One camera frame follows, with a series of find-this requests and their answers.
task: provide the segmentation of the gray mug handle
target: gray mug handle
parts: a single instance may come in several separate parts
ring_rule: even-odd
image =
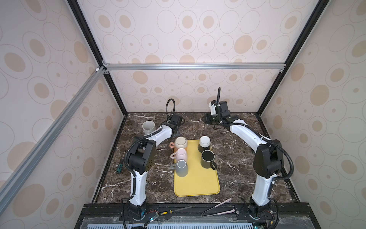
[[[177,167],[177,163],[174,163],[174,164],[171,164],[170,165],[169,169],[175,170],[176,167]]]

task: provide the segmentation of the yellow handle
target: yellow handle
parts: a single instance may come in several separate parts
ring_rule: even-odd
[[[167,214],[168,212],[167,211],[165,211],[165,212],[163,212],[162,213],[162,215],[165,215],[165,214]],[[172,214],[172,210],[170,210],[170,214]]]

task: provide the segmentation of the brown marble tabletop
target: brown marble tabletop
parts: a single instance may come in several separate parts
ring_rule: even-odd
[[[147,174],[146,198],[148,203],[215,203],[232,197],[233,203],[248,203],[255,186],[256,173],[253,169],[254,153],[237,135],[226,129],[213,130],[213,126],[204,124],[201,118],[204,113],[180,113],[186,119],[180,127],[181,136],[188,140],[199,139],[206,135],[211,139],[215,162],[218,165],[217,175],[220,192],[216,195],[178,197],[174,194],[174,173],[169,170],[173,159],[169,156],[172,149],[167,139],[156,147],[154,166]],[[263,134],[254,114],[236,114],[256,131]],[[165,113],[131,113],[122,130],[111,165],[104,180],[97,203],[120,203],[121,198],[130,196],[131,175],[123,168],[116,174],[120,158],[132,143],[136,134],[143,134],[142,124],[151,120],[158,127],[166,119]],[[284,181],[276,181],[272,195],[278,202],[292,202]]]

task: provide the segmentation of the patterned wall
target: patterned wall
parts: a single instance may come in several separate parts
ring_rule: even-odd
[[[63,1],[0,2],[0,187],[95,68]]]
[[[278,69],[111,71],[127,111],[165,111],[173,98],[177,111],[209,111],[217,99],[230,111],[257,111]]]
[[[0,229],[73,229],[122,122],[102,77],[0,217]]]
[[[263,114],[323,229],[366,225],[365,60],[366,0],[333,1]]]
[[[109,63],[284,61],[317,0],[79,0]]]

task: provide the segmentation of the black mug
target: black mug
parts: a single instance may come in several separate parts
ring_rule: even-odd
[[[198,151],[200,153],[203,153],[205,150],[210,150],[211,149],[211,140],[209,137],[207,136],[202,136],[199,139],[199,144],[198,144]]]
[[[215,155],[211,150],[205,150],[201,154],[201,165],[205,169],[217,169],[217,164],[213,161],[215,159]]]

